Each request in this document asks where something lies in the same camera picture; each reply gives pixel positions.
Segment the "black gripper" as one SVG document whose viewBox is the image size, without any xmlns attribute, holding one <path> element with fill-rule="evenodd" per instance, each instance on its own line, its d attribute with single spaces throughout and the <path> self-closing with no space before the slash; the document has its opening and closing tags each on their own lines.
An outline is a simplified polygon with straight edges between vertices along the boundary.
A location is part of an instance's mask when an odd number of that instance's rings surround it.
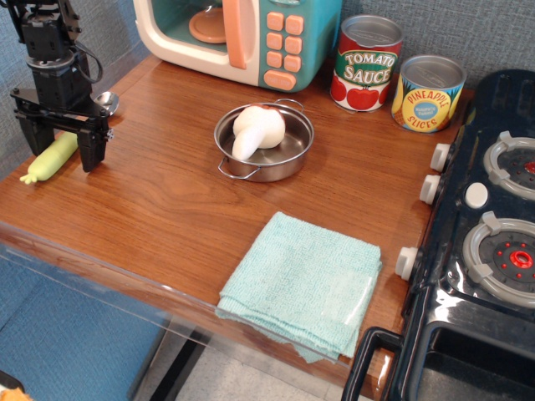
<svg viewBox="0 0 535 401">
<path fill-rule="evenodd" d="M 91 98 L 93 79 L 86 58 L 39 61 L 28 58 L 35 87 L 10 95 L 17 104 L 18 122 L 34 155 L 41 155 L 54 142 L 54 129 L 77 134 L 84 172 L 104 160 L 110 111 Z"/>
</svg>

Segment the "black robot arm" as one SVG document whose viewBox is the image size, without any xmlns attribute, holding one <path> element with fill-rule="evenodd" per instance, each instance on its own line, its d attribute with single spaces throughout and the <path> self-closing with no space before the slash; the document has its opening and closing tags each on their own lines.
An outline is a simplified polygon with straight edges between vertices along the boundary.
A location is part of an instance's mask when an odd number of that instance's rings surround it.
<svg viewBox="0 0 535 401">
<path fill-rule="evenodd" d="M 77 135 L 84 171 L 104 160 L 112 137 L 110 112 L 91 98 L 92 85 L 102 79 L 90 77 L 88 58 L 93 57 L 77 37 L 79 15 L 69 1 L 2 1 L 9 11 L 19 42 L 26 46 L 26 64 L 35 87 L 15 88 L 15 116 L 34 155 L 41 155 L 53 142 L 54 132 Z"/>
</svg>

